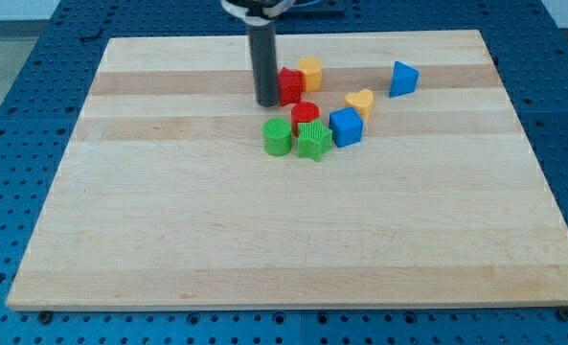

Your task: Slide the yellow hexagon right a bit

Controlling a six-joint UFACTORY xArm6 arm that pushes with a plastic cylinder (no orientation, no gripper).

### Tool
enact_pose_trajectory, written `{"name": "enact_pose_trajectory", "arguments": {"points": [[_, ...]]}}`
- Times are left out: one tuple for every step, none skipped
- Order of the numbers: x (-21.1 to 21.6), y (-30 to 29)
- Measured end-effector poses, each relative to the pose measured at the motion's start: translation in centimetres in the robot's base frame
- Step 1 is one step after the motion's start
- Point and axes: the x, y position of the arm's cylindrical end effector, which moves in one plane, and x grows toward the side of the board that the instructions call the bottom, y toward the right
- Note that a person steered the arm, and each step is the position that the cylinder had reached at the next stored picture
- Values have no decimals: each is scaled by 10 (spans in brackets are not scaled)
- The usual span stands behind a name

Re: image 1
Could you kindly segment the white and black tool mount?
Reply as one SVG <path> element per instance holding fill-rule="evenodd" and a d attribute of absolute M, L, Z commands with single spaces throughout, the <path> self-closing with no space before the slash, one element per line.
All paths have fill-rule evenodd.
<path fill-rule="evenodd" d="M 294 0 L 221 0 L 221 7 L 249 26 L 264 26 L 287 12 Z"/>

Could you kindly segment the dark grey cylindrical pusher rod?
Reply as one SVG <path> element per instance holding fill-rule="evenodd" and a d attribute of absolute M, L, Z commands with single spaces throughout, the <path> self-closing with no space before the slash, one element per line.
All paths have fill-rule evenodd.
<path fill-rule="evenodd" d="M 257 104 L 272 107 L 279 103 L 275 22 L 248 25 L 247 33 Z"/>

